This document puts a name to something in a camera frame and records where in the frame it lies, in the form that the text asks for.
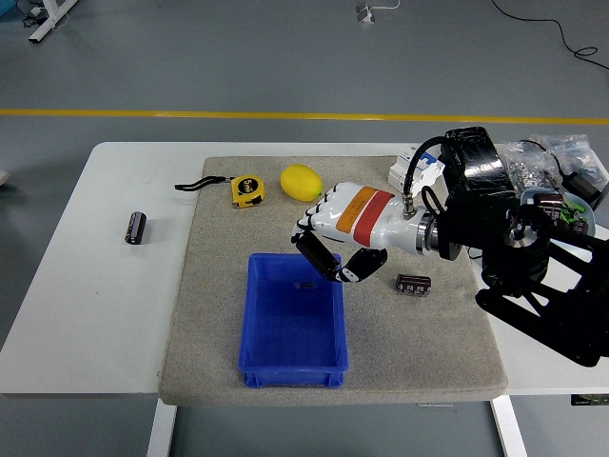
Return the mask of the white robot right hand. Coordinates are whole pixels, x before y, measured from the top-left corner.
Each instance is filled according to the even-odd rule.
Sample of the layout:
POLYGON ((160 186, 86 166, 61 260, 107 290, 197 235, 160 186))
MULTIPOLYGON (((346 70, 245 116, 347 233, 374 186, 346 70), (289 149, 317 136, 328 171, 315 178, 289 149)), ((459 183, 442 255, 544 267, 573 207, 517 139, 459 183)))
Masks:
POLYGON ((386 262, 391 247, 423 254, 420 225, 424 215, 421 208, 406 214, 403 199, 388 191, 339 183, 296 222, 291 243, 325 279, 358 283, 386 262), (341 266, 321 237, 352 245, 358 251, 341 266))

